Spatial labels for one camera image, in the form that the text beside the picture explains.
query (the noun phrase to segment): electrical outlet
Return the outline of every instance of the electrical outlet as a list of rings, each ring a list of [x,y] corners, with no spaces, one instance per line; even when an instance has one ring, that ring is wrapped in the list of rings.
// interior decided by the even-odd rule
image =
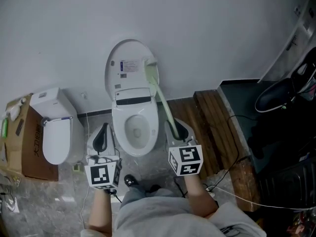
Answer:
[[[84,91],[81,93],[81,97],[84,99],[84,100],[87,100],[88,96],[87,96],[87,92]]]

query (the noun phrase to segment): white toilet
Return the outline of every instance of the white toilet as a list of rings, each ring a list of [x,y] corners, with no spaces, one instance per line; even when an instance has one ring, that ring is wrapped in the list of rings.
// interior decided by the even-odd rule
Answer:
[[[126,39],[112,49],[105,69],[115,135],[124,151],[134,157],[149,153],[158,136],[157,90],[144,72],[144,59],[150,57],[153,54],[140,41]]]
[[[84,150],[83,126],[77,112],[59,88],[34,94],[30,101],[43,118],[43,154],[51,164],[76,163],[82,160]]]

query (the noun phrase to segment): green bottle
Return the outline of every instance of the green bottle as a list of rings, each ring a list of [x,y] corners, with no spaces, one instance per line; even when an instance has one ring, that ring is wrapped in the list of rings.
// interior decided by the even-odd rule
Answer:
[[[5,118],[5,119],[2,121],[2,129],[1,129],[1,137],[2,137],[2,138],[6,138],[7,129],[8,129],[8,119]]]

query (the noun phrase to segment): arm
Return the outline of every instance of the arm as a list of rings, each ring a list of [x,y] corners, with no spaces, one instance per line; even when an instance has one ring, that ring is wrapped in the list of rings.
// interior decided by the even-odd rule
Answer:
[[[96,190],[89,218],[89,229],[112,236],[111,197],[104,190]]]
[[[185,176],[184,180],[193,213],[203,218],[210,217],[217,210],[218,206],[203,187],[198,175]]]

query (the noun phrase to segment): toilet lid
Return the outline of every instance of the toilet lid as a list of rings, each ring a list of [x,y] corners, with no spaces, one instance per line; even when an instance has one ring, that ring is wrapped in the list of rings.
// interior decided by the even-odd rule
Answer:
[[[105,68],[105,88],[112,100],[116,92],[126,89],[149,88],[151,96],[156,95],[156,87],[147,82],[144,72],[144,60],[150,57],[153,54],[148,47],[136,39],[125,39],[115,45]]]
[[[52,120],[45,124],[43,154],[51,164],[63,163],[71,148],[71,119]]]

